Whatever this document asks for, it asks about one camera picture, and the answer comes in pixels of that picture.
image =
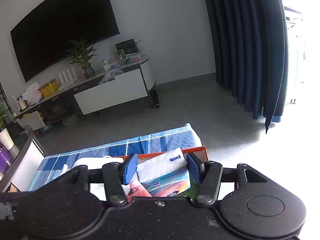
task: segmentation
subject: tissue package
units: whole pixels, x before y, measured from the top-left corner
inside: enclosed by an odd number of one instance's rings
[[[138,164],[139,182],[153,197],[172,197],[190,188],[187,164],[177,148]]]
[[[183,167],[141,184],[153,197],[172,197],[190,188],[190,177],[187,167]]]

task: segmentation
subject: curtain fold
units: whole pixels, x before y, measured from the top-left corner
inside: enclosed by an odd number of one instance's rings
[[[287,87],[288,44],[282,0],[205,1],[213,45],[217,43],[214,39],[221,42],[217,80],[224,88],[231,88],[237,102],[252,111],[254,119],[264,108],[267,132],[271,121],[281,120]]]

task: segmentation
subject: tile floor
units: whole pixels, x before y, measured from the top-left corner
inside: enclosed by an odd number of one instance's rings
[[[214,75],[174,84],[158,90],[159,109],[150,109],[146,98],[134,100],[101,110],[100,117],[95,113],[83,116],[72,127],[53,127],[39,141],[49,154],[58,154],[189,122],[211,160],[230,168],[247,163],[300,197],[308,211],[300,238],[309,239],[318,220],[318,202],[314,200],[318,183],[312,180],[319,177],[320,153],[312,94],[287,105],[283,121],[272,123],[266,134],[264,118],[252,119],[252,113],[220,87]]]

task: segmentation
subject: blue plaid tablecloth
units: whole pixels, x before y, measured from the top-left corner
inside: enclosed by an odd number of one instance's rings
[[[64,164],[71,169],[73,164],[85,157],[103,157],[110,155],[125,156],[131,153],[148,154],[166,152],[178,147],[181,149],[200,147],[201,140],[196,132],[187,123],[176,129],[131,138],[115,143],[108,143],[101,146],[77,150],[73,152],[51,155],[41,162],[34,175],[28,191],[37,190],[59,176]]]

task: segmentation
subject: black tv screen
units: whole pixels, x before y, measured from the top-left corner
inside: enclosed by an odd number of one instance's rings
[[[45,0],[11,31],[25,81],[67,56],[69,40],[96,43],[119,34],[110,0]]]

